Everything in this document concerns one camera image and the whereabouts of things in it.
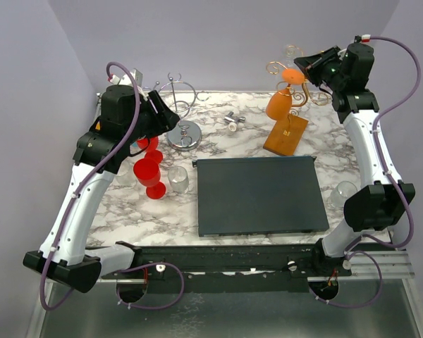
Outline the orange plastic wine glass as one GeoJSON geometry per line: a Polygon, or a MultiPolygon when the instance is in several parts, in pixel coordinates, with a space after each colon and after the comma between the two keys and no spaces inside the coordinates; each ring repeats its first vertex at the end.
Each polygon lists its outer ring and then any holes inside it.
{"type": "Polygon", "coordinates": [[[293,105],[293,98],[291,94],[292,85],[302,85],[305,81],[305,76],[296,69],[286,68],[281,73],[283,89],[278,89],[271,97],[267,107],[266,114],[269,118],[275,121],[280,121],[287,118],[290,109],[293,105]]]}

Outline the red plastic wine glass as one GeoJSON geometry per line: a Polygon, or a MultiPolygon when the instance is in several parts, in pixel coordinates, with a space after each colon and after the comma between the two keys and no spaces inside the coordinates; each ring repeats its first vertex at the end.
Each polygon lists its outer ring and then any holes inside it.
{"type": "Polygon", "coordinates": [[[133,166],[138,182],[145,187],[146,195],[151,199],[160,199],[166,193],[166,186],[161,182],[159,164],[150,158],[142,158],[133,166]]]}

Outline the clear ribbed wine glass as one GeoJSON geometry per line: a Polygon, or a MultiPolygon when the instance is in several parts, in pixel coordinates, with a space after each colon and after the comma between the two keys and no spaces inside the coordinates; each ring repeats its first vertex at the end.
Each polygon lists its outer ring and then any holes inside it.
{"type": "Polygon", "coordinates": [[[183,194],[188,191],[189,178],[187,170],[182,166],[174,166],[168,171],[168,180],[172,190],[183,194]]]}

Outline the clear textured wine glass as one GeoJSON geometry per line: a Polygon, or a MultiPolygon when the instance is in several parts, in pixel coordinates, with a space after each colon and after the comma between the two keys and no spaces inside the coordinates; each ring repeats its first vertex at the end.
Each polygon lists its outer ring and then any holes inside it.
{"type": "Polygon", "coordinates": [[[129,169],[119,170],[116,174],[116,181],[120,186],[132,187],[134,185],[133,174],[129,169]]]}

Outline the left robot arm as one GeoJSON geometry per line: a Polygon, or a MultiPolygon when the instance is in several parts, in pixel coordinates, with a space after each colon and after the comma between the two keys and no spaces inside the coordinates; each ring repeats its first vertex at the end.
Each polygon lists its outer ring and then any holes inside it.
{"type": "Polygon", "coordinates": [[[116,242],[88,250],[88,233],[104,193],[130,156],[131,144],[171,131],[179,120],[156,90],[143,96],[129,85],[108,87],[99,117],[77,141],[70,185],[54,226],[38,250],[24,255],[23,265],[82,293],[110,273],[137,277],[141,248],[116,242]]]}

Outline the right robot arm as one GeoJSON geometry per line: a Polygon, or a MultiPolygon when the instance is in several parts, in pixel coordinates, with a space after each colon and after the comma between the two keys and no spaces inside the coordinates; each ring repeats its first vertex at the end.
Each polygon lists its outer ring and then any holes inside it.
{"type": "Polygon", "coordinates": [[[340,267],[362,238],[410,215],[415,187],[403,182],[388,153],[380,126],[375,95],[366,86],[374,64],[374,50],[360,37],[346,49],[335,46],[313,56],[297,57],[295,65],[316,87],[331,90],[332,106],[355,150],[361,188],[344,204],[343,219],[312,250],[310,267],[320,276],[340,267]]]}

